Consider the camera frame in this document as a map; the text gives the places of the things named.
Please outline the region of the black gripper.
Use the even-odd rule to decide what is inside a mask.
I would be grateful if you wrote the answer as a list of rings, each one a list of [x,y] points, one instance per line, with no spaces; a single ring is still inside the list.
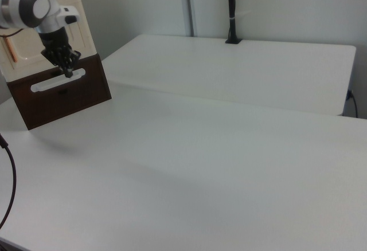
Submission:
[[[65,77],[73,76],[73,70],[78,63],[81,53],[71,48],[65,27],[50,32],[38,34],[44,46],[41,54],[54,66],[64,72]]]

